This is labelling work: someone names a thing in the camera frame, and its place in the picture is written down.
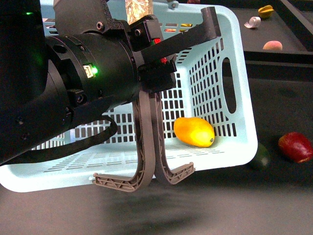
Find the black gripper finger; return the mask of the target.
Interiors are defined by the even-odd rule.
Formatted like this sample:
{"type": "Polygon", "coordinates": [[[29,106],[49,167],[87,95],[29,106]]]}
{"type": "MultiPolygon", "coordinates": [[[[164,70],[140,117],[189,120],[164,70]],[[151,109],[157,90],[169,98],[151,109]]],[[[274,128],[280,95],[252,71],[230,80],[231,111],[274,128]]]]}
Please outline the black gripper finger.
{"type": "Polygon", "coordinates": [[[153,62],[157,59],[174,55],[187,48],[221,37],[215,7],[201,9],[201,15],[203,19],[201,24],[142,50],[141,54],[143,60],[145,62],[153,62]]]}

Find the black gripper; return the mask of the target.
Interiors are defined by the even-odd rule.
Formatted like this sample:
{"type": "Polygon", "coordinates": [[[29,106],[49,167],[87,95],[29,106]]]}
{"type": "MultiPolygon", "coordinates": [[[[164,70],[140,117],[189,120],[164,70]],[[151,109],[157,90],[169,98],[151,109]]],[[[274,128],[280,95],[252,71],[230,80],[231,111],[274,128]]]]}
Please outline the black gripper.
{"type": "Polygon", "coordinates": [[[111,17],[73,22],[56,15],[58,35],[46,39],[49,70],[45,103],[55,115],[100,115],[176,84],[153,15],[128,24],[111,17]]]}

